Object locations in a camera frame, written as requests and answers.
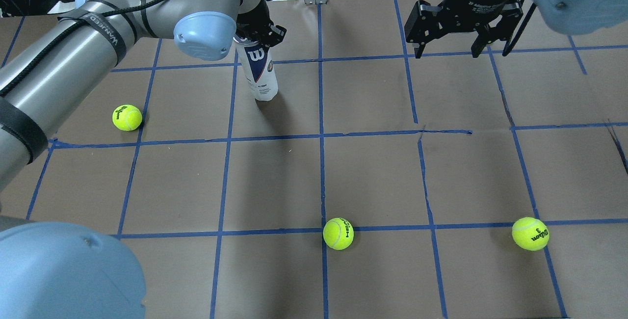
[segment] yellow tennis ball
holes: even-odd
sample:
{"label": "yellow tennis ball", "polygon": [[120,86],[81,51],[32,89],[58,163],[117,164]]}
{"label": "yellow tennis ball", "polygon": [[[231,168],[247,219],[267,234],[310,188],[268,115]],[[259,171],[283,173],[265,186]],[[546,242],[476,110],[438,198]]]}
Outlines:
{"label": "yellow tennis ball", "polygon": [[353,236],[353,227],[344,218],[332,218],[323,228],[323,239],[334,250],[343,250],[350,246]]}
{"label": "yellow tennis ball", "polygon": [[512,239],[525,250],[540,250],[548,244],[550,232],[540,220],[524,217],[512,225]]}
{"label": "yellow tennis ball", "polygon": [[132,105],[121,105],[114,110],[111,118],[122,131],[134,131],[142,124],[142,112]]}

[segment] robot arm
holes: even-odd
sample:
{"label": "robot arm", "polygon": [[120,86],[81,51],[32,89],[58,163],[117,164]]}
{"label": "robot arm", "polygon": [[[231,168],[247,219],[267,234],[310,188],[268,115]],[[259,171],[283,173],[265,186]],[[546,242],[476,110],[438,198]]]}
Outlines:
{"label": "robot arm", "polygon": [[[534,0],[535,5],[525,16],[531,17],[538,6],[543,20],[554,31],[579,35],[598,28],[612,27],[628,20],[628,0]],[[495,27],[491,22],[501,16]],[[523,16],[520,0],[444,0],[438,6],[417,1],[406,22],[406,42],[415,46],[415,57],[422,55],[426,44],[447,33],[477,32],[471,46],[473,57],[478,57],[487,44],[504,40],[504,56],[512,49],[509,42]]]}
{"label": "robot arm", "polygon": [[60,18],[0,69],[0,190],[45,150],[48,136],[139,38],[175,39],[188,55],[218,60],[236,27],[267,47],[285,35],[265,0],[85,0]]}

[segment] wilson can label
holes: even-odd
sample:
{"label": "wilson can label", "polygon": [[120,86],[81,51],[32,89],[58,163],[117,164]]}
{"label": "wilson can label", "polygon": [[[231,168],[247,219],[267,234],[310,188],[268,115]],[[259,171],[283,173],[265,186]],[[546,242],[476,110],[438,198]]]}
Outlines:
{"label": "wilson can label", "polygon": [[249,82],[251,93],[258,101],[269,101],[278,92],[277,78],[274,72],[270,51],[251,40],[234,37],[244,75]]}

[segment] cable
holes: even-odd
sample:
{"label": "cable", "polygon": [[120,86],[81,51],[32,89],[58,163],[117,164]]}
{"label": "cable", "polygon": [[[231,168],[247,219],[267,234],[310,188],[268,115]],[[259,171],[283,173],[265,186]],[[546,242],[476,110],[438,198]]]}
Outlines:
{"label": "cable", "polygon": [[519,40],[519,37],[521,37],[521,33],[523,33],[525,26],[527,26],[527,22],[529,22],[529,20],[531,19],[532,13],[534,13],[535,9],[536,9],[536,4],[533,3],[532,6],[530,6],[530,9],[527,11],[527,14],[525,15],[525,19],[523,19],[523,21],[521,22],[521,26],[519,27],[517,34],[514,35],[512,42],[510,39],[506,42],[504,46],[504,51],[502,51],[502,56],[509,55],[509,53],[512,51],[512,49],[514,48],[514,45]]}
{"label": "cable", "polygon": [[77,28],[79,28],[80,26],[83,25],[83,22],[76,22],[74,24],[72,24],[72,26],[69,26],[68,28],[65,29],[65,31],[59,33],[59,35],[56,36],[56,38],[54,38],[50,43],[47,44],[47,46],[45,46],[44,49],[41,50],[41,52],[38,53],[38,55],[36,55],[33,60],[31,60],[31,62],[29,62],[28,65],[26,65],[26,67],[20,72],[18,73],[17,76],[15,76],[13,78],[13,80],[11,80],[11,82],[9,82],[9,84],[7,84],[4,88],[2,88],[2,90],[0,90],[0,97],[4,97],[7,95],[7,93],[9,93],[9,91],[11,91],[11,89],[13,89],[15,86],[17,86],[22,80],[24,80],[24,78],[31,72],[33,71],[33,69],[35,68],[35,66],[37,66],[37,64],[39,64],[41,62],[41,60],[57,45],[61,42],[61,40],[65,39],[66,37],[68,37],[70,35],[70,33],[74,32]]}
{"label": "cable", "polygon": [[[119,10],[113,10],[113,11],[104,12],[102,15],[104,17],[109,17],[109,16],[114,16],[114,15],[121,15],[122,13],[129,13],[129,12],[140,11],[140,10],[144,10],[145,8],[149,8],[151,6],[154,6],[155,4],[159,4],[162,1],[165,1],[165,0],[153,0],[153,1],[149,1],[146,4],[139,5],[139,6],[133,6],[133,7],[128,7],[128,8],[121,8]],[[33,60],[31,60],[31,62],[29,62],[29,64],[26,65],[26,67],[22,71],[20,71],[20,73],[18,73],[13,78],[13,80],[11,80],[11,82],[9,82],[9,84],[7,84],[4,88],[0,89],[0,97],[6,96],[7,93],[9,93],[9,91],[11,91],[11,89],[13,89],[15,86],[17,86],[20,82],[22,82],[22,80],[24,80],[24,78],[29,73],[31,73],[31,71],[33,71],[35,66],[37,66],[41,62],[41,60],[43,60],[43,58],[56,45],[58,45],[61,42],[61,40],[67,38],[72,32],[74,32],[79,27],[83,26],[84,24],[85,24],[85,22],[83,22],[83,21],[76,22],[76,23],[72,24],[72,26],[69,26],[68,28],[66,28],[63,32],[59,33],[59,35],[57,35],[50,43],[48,43],[47,46],[44,47],[44,49],[41,49],[41,51],[38,53],[38,55],[36,55],[33,58]]]}
{"label": "cable", "polygon": [[104,17],[109,17],[109,16],[113,16],[113,15],[120,15],[121,13],[129,13],[129,12],[135,12],[135,11],[144,10],[146,8],[149,8],[151,6],[155,6],[156,4],[159,4],[162,1],[166,1],[166,0],[153,0],[153,1],[149,1],[146,4],[142,4],[142,5],[138,5],[138,6],[133,6],[133,7],[128,7],[128,8],[121,8],[119,10],[113,10],[113,11],[104,12],[103,16]]}

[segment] grid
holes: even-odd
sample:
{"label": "grid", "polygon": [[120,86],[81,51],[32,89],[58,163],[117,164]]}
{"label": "grid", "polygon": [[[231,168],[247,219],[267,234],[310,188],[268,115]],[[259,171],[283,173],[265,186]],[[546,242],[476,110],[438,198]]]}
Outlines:
{"label": "grid", "polygon": [[[233,68],[233,82],[231,88],[231,108],[229,113],[229,128],[226,138],[214,138],[211,140],[201,140],[201,139],[191,139],[191,140],[142,140],[142,132],[143,127],[139,129],[139,134],[137,136],[137,141],[133,143],[123,143],[123,144],[69,144],[67,142],[62,142],[58,139],[50,140],[50,146],[48,148],[48,153],[46,156],[45,163],[41,170],[41,174],[36,184],[36,188],[34,189],[33,197],[31,199],[30,206],[28,208],[26,218],[29,219],[31,213],[33,211],[34,205],[36,204],[38,191],[40,189],[41,181],[43,180],[45,173],[47,171],[47,166],[49,165],[49,161],[54,151],[60,149],[83,149],[83,148],[97,148],[97,149],[108,149],[108,148],[116,148],[116,147],[134,147],[134,157],[132,160],[132,165],[128,178],[128,185],[126,188],[126,193],[124,196],[124,204],[123,209],[121,210],[121,216],[119,221],[119,227],[117,233],[112,235],[117,239],[148,239],[148,238],[168,238],[168,237],[216,237],[217,246],[215,252],[215,263],[214,263],[214,273],[213,273],[213,283],[211,290],[211,305],[210,305],[210,317],[215,317],[215,308],[217,301],[217,286],[218,286],[218,277],[220,276],[220,252],[222,245],[222,237],[232,237],[232,236],[247,236],[247,235],[267,235],[267,234],[307,234],[307,233],[320,233],[323,225],[325,224],[325,220],[327,220],[327,213],[325,209],[325,141],[330,138],[343,138],[345,136],[382,136],[382,135],[417,135],[419,136],[417,142],[417,154],[420,160],[420,169],[421,169],[421,178],[422,185],[424,187],[424,196],[426,200],[426,209],[428,213],[428,223],[427,224],[417,224],[417,225],[384,225],[384,226],[357,226],[355,227],[356,232],[385,232],[385,231],[395,231],[395,230],[430,230],[431,233],[431,243],[432,243],[432,251],[433,257],[435,261],[435,273],[437,276],[438,282],[438,292],[440,295],[440,306],[442,309],[442,316],[444,318],[448,317],[447,305],[446,305],[446,289],[444,289],[443,277],[442,277],[442,269],[440,265],[440,257],[438,251],[438,241],[437,241],[437,230],[446,230],[446,229],[482,229],[482,228],[507,228],[511,227],[512,223],[446,223],[440,224],[435,223],[433,214],[430,207],[430,197],[429,190],[426,180],[430,178],[430,166],[426,164],[424,158],[424,151],[422,146],[422,136],[423,134],[473,134],[471,130],[465,129],[451,129],[451,130],[429,130],[429,129],[414,129],[414,130],[399,130],[399,131],[379,131],[379,132],[356,132],[356,133],[326,133],[325,132],[325,122],[323,116],[323,100],[325,97],[323,96],[323,64],[325,62],[333,62],[333,61],[344,61],[344,60],[375,60],[375,59],[404,59],[404,65],[406,70],[406,78],[408,82],[408,91],[410,93],[410,105],[411,111],[408,114],[411,114],[413,121],[415,124],[421,123],[420,116],[417,114],[417,107],[415,105],[414,91],[413,91],[413,82],[411,78],[410,64],[409,60],[413,59],[413,55],[408,54],[406,50],[406,44],[404,43],[403,31],[402,31],[402,18],[399,12],[399,4],[397,0],[394,0],[395,12],[397,15],[397,23],[399,25],[399,40],[401,40],[401,45],[403,48],[403,55],[373,55],[373,56],[361,56],[361,57],[323,57],[323,33],[322,24],[321,24],[321,5],[318,5],[317,8],[317,28],[318,28],[318,57],[312,59],[300,59],[300,60],[277,60],[277,64],[291,64],[291,63],[301,63],[301,62],[316,62],[318,64],[318,108],[319,108],[319,133],[318,134],[305,134],[305,135],[281,135],[281,136],[249,136],[249,137],[234,137],[233,136],[233,125],[234,125],[234,105],[236,100],[236,81],[237,81],[237,69],[240,65],[238,63],[237,54],[232,63],[220,63],[220,64],[205,64],[205,65],[184,65],[184,66],[158,66],[157,60],[159,58],[159,51],[161,49],[161,40],[159,40],[159,44],[157,45],[157,50],[155,52],[155,58],[153,60],[153,65],[151,67],[144,68],[128,68],[128,69],[114,69],[112,72],[125,72],[125,71],[150,71],[150,82],[148,84],[148,91],[146,93],[146,100],[144,102],[143,111],[147,112],[148,104],[151,97],[151,89],[153,88],[153,80],[155,79],[155,72],[159,70],[169,70],[169,69],[190,69],[190,68],[210,68],[210,67],[229,67]],[[22,28],[22,24],[24,19],[20,21],[18,25],[18,29],[13,37],[11,42],[11,46],[9,47],[6,55],[4,56],[4,60],[2,65],[6,64],[7,59],[11,53],[13,45],[15,43],[18,34],[20,33],[20,29]],[[587,70],[583,61],[580,58],[579,53],[581,51],[605,51],[609,49],[626,49],[628,45],[619,45],[619,46],[585,46],[578,47],[574,43],[572,37],[569,37],[569,41],[571,46],[569,48],[549,48],[549,49],[515,49],[512,51],[511,55],[517,55],[517,53],[540,53],[540,52],[573,52],[574,60],[577,60],[579,67],[581,68],[581,73],[583,75],[587,75]],[[430,56],[448,56],[448,55],[470,55],[470,52],[453,52],[453,53],[424,53],[424,57]],[[530,178],[527,172],[527,167],[525,164],[524,154],[521,149],[520,140],[518,137],[518,132],[520,131],[529,131],[529,130],[545,130],[545,129],[580,129],[580,128],[589,128],[589,127],[626,127],[628,126],[628,122],[597,122],[592,124],[567,124],[567,125],[516,125],[514,121],[514,117],[511,114],[511,111],[508,106],[508,100],[506,93],[504,91],[504,87],[502,86],[502,82],[500,79],[500,73],[498,71],[496,61],[494,58],[494,51],[491,48],[487,48],[483,52],[483,55],[488,55],[491,60],[491,65],[493,66],[494,75],[497,81],[497,89],[500,91],[502,96],[502,100],[504,103],[505,113],[510,122],[510,131],[512,134],[512,140],[514,142],[516,151],[518,153],[518,158],[520,161],[521,169],[523,172],[523,176],[525,178],[525,185],[527,187],[527,192],[529,194],[531,211],[533,212],[536,218],[541,218],[541,214],[539,213],[536,205],[536,200],[534,198],[534,192],[532,190],[532,185],[530,182]],[[231,154],[231,143],[232,142],[240,142],[240,141],[259,141],[259,140],[282,140],[282,139],[318,139],[320,144],[320,205],[321,205],[321,224],[320,227],[316,228],[302,228],[302,229],[260,229],[260,230],[224,230],[224,211],[225,211],[225,203],[226,203],[226,194],[227,194],[227,183],[228,183],[228,175],[229,175],[229,158]],[[224,173],[223,173],[223,181],[222,181],[222,191],[220,198],[220,217],[218,223],[218,230],[212,232],[177,232],[177,233],[154,233],[154,234],[125,234],[123,232],[124,220],[126,216],[126,210],[128,206],[128,200],[131,193],[132,183],[134,179],[135,166],[137,163],[137,158],[139,153],[141,152],[141,148],[147,145],[167,145],[167,144],[211,144],[211,143],[224,143],[226,144],[226,158],[224,164]],[[619,139],[616,141],[617,147],[619,151],[622,153],[622,156],[625,156],[622,151],[621,143]],[[554,225],[591,225],[591,224],[615,224],[615,223],[628,223],[628,218],[592,218],[585,220],[545,220],[545,223],[549,226]],[[550,249],[546,247],[544,249],[545,259],[547,261],[547,266],[549,269],[549,274],[551,276],[551,281],[554,287],[554,292],[556,296],[556,300],[558,301],[559,310],[562,317],[568,316],[567,308],[565,308],[565,304],[563,303],[563,299],[561,297],[561,290],[556,279],[556,274],[554,272],[554,267],[552,265],[552,257],[550,253]],[[328,303],[328,278],[327,278],[327,247],[321,241],[321,276],[323,283],[323,312],[324,317],[328,319],[330,317],[329,303]]]}

